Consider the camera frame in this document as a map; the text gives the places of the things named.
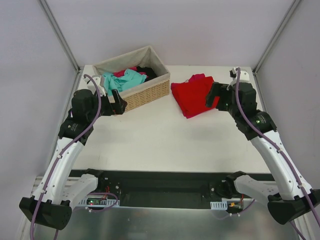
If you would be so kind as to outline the red t shirt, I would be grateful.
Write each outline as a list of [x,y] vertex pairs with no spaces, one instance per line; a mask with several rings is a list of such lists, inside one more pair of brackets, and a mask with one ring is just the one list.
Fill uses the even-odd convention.
[[214,79],[212,76],[205,76],[194,82],[173,82],[171,84],[170,88],[172,95],[179,105],[184,117],[190,119],[215,108],[206,107],[206,96],[213,83]]

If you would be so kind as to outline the teal t shirt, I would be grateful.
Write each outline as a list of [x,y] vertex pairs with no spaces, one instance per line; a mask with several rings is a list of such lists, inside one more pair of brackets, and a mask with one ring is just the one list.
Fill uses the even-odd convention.
[[132,69],[126,69],[121,77],[117,77],[110,72],[105,72],[102,77],[104,78],[103,86],[109,96],[112,95],[112,90],[118,90],[120,93],[144,83],[147,79],[147,75],[140,74]]

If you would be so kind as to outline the wicker laundry basket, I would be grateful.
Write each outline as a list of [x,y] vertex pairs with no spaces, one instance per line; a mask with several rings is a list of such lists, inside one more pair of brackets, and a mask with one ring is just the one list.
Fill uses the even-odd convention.
[[155,72],[156,78],[119,93],[127,102],[125,108],[127,112],[170,93],[171,74],[150,45],[95,63],[92,66],[94,73],[100,76],[105,72],[114,73],[131,67],[149,67]]

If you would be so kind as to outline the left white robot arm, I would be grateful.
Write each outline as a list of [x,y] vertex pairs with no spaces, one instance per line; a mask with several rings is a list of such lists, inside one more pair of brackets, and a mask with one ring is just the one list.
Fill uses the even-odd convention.
[[101,116],[122,115],[127,102],[116,89],[111,91],[114,102],[107,96],[77,90],[71,100],[67,118],[60,126],[56,149],[40,184],[30,197],[23,197],[19,208],[32,224],[62,230],[72,211],[93,192],[105,191],[106,183],[93,173],[85,173],[72,186],[65,187],[76,158],[93,132],[95,121]]

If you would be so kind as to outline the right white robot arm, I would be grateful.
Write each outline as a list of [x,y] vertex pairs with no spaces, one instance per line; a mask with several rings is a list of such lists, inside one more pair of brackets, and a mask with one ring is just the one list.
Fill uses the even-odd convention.
[[318,206],[320,191],[311,187],[294,166],[272,118],[257,108],[256,94],[250,83],[230,86],[214,82],[205,104],[232,116],[237,129],[263,158],[276,186],[269,187],[237,171],[215,186],[214,192],[226,199],[239,194],[251,197],[266,206],[276,222],[285,225]]

